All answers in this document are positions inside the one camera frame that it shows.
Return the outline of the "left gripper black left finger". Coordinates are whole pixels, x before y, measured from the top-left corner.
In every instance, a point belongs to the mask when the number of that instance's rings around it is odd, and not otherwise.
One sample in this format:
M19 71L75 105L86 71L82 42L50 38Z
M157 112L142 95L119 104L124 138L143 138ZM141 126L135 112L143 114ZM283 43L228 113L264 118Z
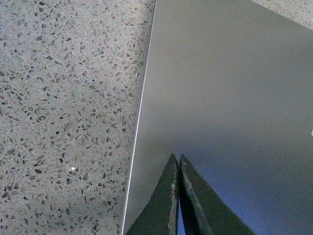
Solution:
M150 200L128 229L128 235L176 235L179 213L179 167L172 154Z

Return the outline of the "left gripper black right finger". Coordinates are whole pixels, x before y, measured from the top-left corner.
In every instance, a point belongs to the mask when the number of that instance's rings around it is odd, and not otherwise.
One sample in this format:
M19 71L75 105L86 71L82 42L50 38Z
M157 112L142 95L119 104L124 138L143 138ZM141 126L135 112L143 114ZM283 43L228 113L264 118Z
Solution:
M191 162L180 157L179 199L187 235L254 235L218 196Z

